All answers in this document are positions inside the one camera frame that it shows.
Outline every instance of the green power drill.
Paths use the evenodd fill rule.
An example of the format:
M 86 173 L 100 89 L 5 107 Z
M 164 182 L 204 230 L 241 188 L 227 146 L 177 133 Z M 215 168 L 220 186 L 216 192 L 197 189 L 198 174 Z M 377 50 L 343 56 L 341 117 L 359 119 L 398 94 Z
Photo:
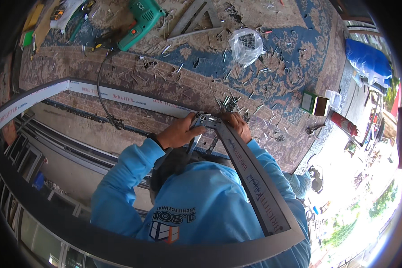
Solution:
M 155 0 L 131 0 L 128 7 L 134 14 L 134 22 L 129 26 L 128 34 L 118 42 L 121 51 L 127 51 L 152 29 L 161 16 L 165 16 Z

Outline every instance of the plastic container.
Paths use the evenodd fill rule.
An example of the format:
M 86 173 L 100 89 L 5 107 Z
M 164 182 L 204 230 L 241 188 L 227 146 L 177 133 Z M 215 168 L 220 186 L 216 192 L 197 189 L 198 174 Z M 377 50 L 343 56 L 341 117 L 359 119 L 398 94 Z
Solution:
M 343 97 L 338 92 L 327 89 L 325 93 L 325 98 L 328 98 L 330 100 L 329 106 L 338 109 Z

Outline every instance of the printed logo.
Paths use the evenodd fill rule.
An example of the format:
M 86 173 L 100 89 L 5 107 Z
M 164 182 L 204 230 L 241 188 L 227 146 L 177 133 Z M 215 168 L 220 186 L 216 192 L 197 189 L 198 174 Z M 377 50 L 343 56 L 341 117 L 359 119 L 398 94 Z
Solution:
M 179 227 L 153 221 L 150 228 L 150 237 L 155 241 L 164 241 L 171 244 L 179 239 Z

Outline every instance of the light blue jacket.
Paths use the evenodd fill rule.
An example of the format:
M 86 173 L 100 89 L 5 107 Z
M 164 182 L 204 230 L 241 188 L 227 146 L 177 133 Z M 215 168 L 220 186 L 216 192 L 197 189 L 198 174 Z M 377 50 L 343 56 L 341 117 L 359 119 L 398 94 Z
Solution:
M 306 268 L 311 249 L 304 207 L 295 199 L 275 159 L 254 140 L 247 145 L 305 234 L 301 243 L 252 267 Z M 189 164 L 182 174 L 168 178 L 156 196 L 155 206 L 142 222 L 132 207 L 134 187 L 164 154 L 150 138 L 140 147 L 127 147 L 92 196 L 91 223 L 136 239 L 169 244 L 226 244 L 264 237 L 235 170 L 213 162 Z

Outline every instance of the small box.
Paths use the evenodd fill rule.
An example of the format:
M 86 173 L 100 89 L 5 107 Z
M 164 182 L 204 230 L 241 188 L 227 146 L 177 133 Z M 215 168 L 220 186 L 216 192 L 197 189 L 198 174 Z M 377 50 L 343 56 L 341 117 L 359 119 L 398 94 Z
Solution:
M 304 90 L 302 95 L 302 110 L 312 115 L 326 116 L 328 107 L 329 99 Z

